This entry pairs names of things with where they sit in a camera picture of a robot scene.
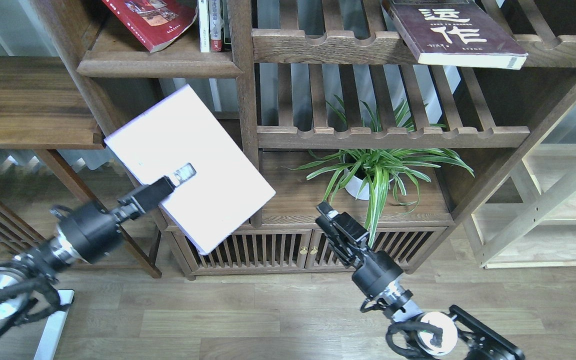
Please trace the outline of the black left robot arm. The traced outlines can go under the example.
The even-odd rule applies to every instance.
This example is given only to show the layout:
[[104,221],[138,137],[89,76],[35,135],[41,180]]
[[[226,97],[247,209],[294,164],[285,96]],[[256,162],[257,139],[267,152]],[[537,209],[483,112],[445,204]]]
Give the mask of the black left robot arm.
[[55,312],[66,312],[55,289],[57,274],[76,260],[98,262],[122,243],[121,224],[157,208],[176,188],[196,174],[192,164],[167,173],[118,199],[118,206],[106,210],[97,200],[76,210],[56,205],[55,237],[0,262],[0,338],[11,328],[38,322]]

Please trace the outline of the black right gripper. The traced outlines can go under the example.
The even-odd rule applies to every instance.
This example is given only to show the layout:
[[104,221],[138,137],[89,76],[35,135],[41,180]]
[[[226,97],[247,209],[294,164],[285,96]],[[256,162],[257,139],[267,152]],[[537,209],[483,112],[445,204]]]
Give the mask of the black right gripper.
[[326,236],[337,259],[345,266],[361,268],[370,250],[370,233],[347,212],[339,213],[323,201],[316,206],[320,213],[315,223],[326,223]]

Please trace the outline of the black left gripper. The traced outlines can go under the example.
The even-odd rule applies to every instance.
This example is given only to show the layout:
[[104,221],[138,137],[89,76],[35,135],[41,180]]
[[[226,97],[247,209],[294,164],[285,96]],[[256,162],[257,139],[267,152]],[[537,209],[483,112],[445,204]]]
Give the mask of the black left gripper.
[[169,177],[164,176],[152,184],[140,186],[125,194],[118,199],[119,205],[115,207],[116,222],[125,223],[128,220],[135,220],[147,214],[157,208],[161,202],[174,192],[176,187],[180,187],[183,183],[196,176],[196,174],[194,166],[187,162],[171,173],[171,180]]

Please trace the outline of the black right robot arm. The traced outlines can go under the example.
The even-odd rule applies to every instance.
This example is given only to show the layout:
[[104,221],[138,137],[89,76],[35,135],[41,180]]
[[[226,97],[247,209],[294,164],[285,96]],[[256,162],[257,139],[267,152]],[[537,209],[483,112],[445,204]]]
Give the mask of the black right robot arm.
[[403,269],[383,250],[368,245],[370,234],[348,213],[329,203],[317,206],[316,223],[352,280],[365,295],[360,310],[383,312],[391,320],[385,341],[394,353],[409,360],[437,360],[463,341],[467,360],[523,360],[523,351],[457,305],[449,312],[425,312],[400,285]]

